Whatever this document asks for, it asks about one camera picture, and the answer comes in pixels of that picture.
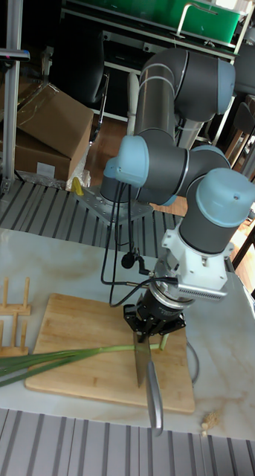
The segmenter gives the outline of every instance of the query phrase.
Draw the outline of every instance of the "knife blade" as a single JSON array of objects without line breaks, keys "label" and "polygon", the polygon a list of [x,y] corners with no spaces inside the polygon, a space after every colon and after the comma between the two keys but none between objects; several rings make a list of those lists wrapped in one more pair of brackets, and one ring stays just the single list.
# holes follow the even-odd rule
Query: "knife blade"
[{"label": "knife blade", "polygon": [[161,400],[161,392],[158,384],[158,377],[155,365],[151,358],[149,338],[143,337],[134,332],[135,343],[135,364],[137,370],[138,387],[140,387],[146,377],[146,399],[149,411],[149,420],[152,427],[152,434],[159,436],[163,431],[164,412]]}]

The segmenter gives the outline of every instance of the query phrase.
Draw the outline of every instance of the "green onion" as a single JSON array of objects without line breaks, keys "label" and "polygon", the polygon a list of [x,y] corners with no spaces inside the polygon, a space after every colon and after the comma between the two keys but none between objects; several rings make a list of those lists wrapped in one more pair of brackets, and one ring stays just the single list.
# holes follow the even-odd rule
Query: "green onion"
[{"label": "green onion", "polygon": [[[159,344],[151,344],[151,350],[159,349]],[[28,370],[25,373],[16,375],[9,379],[0,381],[0,387],[13,384],[28,377],[38,375],[39,373],[46,372],[54,368],[61,367],[62,365],[70,364],[83,360],[84,358],[92,357],[101,353],[120,352],[123,350],[135,350],[134,345],[117,345],[110,347],[98,347],[96,349],[80,349],[80,350],[61,350],[59,352],[32,354],[30,356],[18,356],[18,357],[4,357],[0,358],[0,378],[5,377],[10,373],[19,372],[20,370],[27,369],[33,365],[44,364],[40,367],[36,367]]]}]

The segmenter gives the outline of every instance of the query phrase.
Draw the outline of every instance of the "countertop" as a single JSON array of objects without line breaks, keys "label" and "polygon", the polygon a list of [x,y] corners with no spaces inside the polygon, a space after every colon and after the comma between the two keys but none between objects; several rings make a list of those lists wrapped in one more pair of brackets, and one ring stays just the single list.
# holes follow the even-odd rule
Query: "countertop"
[{"label": "countertop", "polygon": [[[27,318],[26,345],[31,350],[50,293],[108,301],[109,287],[100,282],[103,255],[103,248],[0,229],[0,303],[5,276],[10,278],[8,302],[17,303],[22,302],[25,278],[30,277],[32,313]],[[110,252],[109,272],[112,260]],[[146,258],[147,268],[154,265],[154,258]],[[135,266],[129,271],[119,266],[117,278],[123,277],[143,279]],[[228,296],[221,302],[196,301],[186,312],[187,337],[201,365],[194,387],[196,411],[190,416],[165,413],[164,427],[198,433],[203,416],[219,411],[220,424],[212,434],[255,440],[255,304],[235,274],[228,274],[227,287]],[[116,286],[114,299],[128,291]],[[4,345],[9,343],[11,321],[4,317]],[[192,373],[193,356],[188,357]],[[26,390],[23,382],[0,388],[0,408],[149,426],[146,409],[36,393]]]}]

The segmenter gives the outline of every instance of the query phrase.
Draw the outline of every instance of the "chair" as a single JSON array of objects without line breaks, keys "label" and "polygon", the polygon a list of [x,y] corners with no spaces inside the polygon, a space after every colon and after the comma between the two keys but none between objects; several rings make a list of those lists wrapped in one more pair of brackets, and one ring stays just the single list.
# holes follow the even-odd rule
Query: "chair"
[{"label": "chair", "polygon": [[91,109],[100,103],[92,144],[103,122],[109,86],[109,73],[104,72],[103,32],[86,30],[82,19],[66,15],[59,25],[49,80]]}]

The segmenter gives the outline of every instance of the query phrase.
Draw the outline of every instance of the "black cable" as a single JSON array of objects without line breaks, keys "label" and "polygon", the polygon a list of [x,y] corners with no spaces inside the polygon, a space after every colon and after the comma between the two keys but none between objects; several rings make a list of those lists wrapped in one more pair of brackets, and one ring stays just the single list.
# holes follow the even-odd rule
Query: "black cable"
[{"label": "black cable", "polygon": [[200,363],[199,363],[197,352],[195,351],[194,347],[191,345],[190,341],[188,341],[188,340],[187,340],[187,346],[192,351],[194,359],[195,359],[195,363],[196,363],[196,371],[195,371],[194,377],[192,377],[192,383],[193,383],[193,385],[195,385],[195,383],[197,382],[197,380],[199,378],[199,374],[200,374]]},{"label": "black cable", "polygon": [[114,241],[115,241],[115,250],[114,250],[114,263],[113,263],[113,273],[112,273],[112,287],[109,293],[109,304],[112,304],[112,296],[114,291],[114,284],[116,278],[116,268],[117,268],[117,249],[118,249],[118,233],[119,233],[119,214],[120,214],[120,199],[123,195],[125,185],[120,184],[120,191],[117,200],[117,214],[116,214],[116,221],[115,221],[115,229],[114,229]]},{"label": "black cable", "polygon": [[[118,307],[121,306],[127,299],[129,299],[137,290],[139,290],[142,286],[145,286],[146,284],[152,283],[154,281],[161,281],[163,283],[168,283],[168,284],[177,284],[178,281],[174,277],[151,277],[148,280],[143,281],[142,283],[139,283],[136,285],[136,287],[128,293],[123,299],[121,299],[118,303],[112,304],[112,293],[114,286],[128,286],[128,281],[115,281],[115,274],[116,274],[116,265],[117,265],[117,234],[118,234],[118,225],[119,225],[119,212],[120,212],[120,198],[122,196],[122,193],[124,191],[124,185],[120,184],[120,182],[117,184],[117,188],[115,191],[114,195],[114,201],[112,205],[112,216],[110,219],[109,223],[109,228],[108,228],[108,233],[107,233],[107,238],[106,238],[106,246],[105,246],[105,254],[104,254],[104,259],[103,259],[103,265],[102,265],[102,270],[101,270],[101,283],[110,285],[112,286],[111,292],[110,292],[110,297],[109,297],[109,304],[111,307]],[[114,268],[113,268],[113,280],[112,281],[106,281],[104,279],[104,273],[105,273],[105,268],[106,268],[106,261],[108,257],[108,252],[109,252],[109,241],[110,237],[112,234],[112,223],[113,223],[113,218],[114,218],[114,210],[116,206],[116,201],[117,201],[117,218],[115,222],[115,234],[114,234],[114,240],[115,240],[115,253],[114,253]]]},{"label": "black cable", "polygon": [[154,281],[161,281],[162,283],[168,283],[168,284],[177,284],[178,281],[175,277],[151,277],[148,280],[142,281],[142,283],[139,283],[134,289],[132,289],[123,299],[119,300],[118,303],[116,304],[111,304],[110,307],[118,307],[121,306],[127,299],[129,299],[133,294],[138,291],[142,286],[145,286],[146,284],[153,283]]},{"label": "black cable", "polygon": [[132,223],[131,223],[131,185],[128,185],[128,235],[129,235],[129,253],[132,253]]},{"label": "black cable", "polygon": [[19,175],[18,171],[16,169],[14,169],[14,173],[15,173],[15,176],[17,176],[17,178],[20,180],[20,181],[23,181],[25,182],[25,180],[23,180],[23,178],[21,177],[21,175]]},{"label": "black cable", "polygon": [[102,284],[108,284],[108,285],[113,284],[113,282],[106,281],[104,279],[104,274],[105,274],[106,261],[107,261],[108,252],[109,252],[109,240],[110,240],[110,237],[112,235],[112,223],[113,223],[113,218],[114,218],[114,210],[115,210],[115,205],[116,205],[116,200],[117,200],[119,187],[120,187],[120,182],[117,184],[115,195],[114,195],[114,200],[113,200],[113,205],[112,205],[112,216],[111,216],[110,223],[109,223],[109,228],[108,228],[108,231],[107,231],[105,254],[104,254],[104,259],[103,259],[103,264],[102,264],[102,269],[101,269],[101,277],[100,277],[101,283]]}]

